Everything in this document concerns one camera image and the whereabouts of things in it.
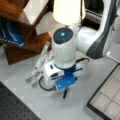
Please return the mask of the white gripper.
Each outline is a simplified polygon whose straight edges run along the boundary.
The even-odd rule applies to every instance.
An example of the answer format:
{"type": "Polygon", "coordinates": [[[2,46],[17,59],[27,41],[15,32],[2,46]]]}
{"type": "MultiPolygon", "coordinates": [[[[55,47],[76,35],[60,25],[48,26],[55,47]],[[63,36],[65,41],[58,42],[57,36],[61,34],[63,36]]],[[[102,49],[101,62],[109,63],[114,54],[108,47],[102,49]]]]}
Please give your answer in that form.
{"type": "MultiPolygon", "coordinates": [[[[76,63],[74,64],[76,66],[76,71],[74,72],[75,81],[77,77],[83,75],[87,71],[87,64],[87,58],[81,58],[76,61],[76,63]]],[[[55,82],[58,79],[62,78],[64,75],[63,69],[57,68],[53,60],[44,65],[43,71],[45,84],[47,86],[55,85],[55,82]]]]}

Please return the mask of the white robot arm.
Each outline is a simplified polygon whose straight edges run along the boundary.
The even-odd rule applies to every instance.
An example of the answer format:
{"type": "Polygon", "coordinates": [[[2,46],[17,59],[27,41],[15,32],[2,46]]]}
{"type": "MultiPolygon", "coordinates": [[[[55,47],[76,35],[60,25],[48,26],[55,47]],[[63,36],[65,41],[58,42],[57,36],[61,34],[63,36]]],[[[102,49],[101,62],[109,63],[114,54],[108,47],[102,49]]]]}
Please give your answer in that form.
{"type": "Polygon", "coordinates": [[[63,89],[75,83],[75,78],[86,71],[86,60],[77,60],[80,51],[92,59],[105,56],[109,50],[112,25],[116,15],[117,0],[103,0],[104,10],[100,28],[70,27],[57,29],[53,34],[53,59],[44,65],[47,86],[63,89]]]}

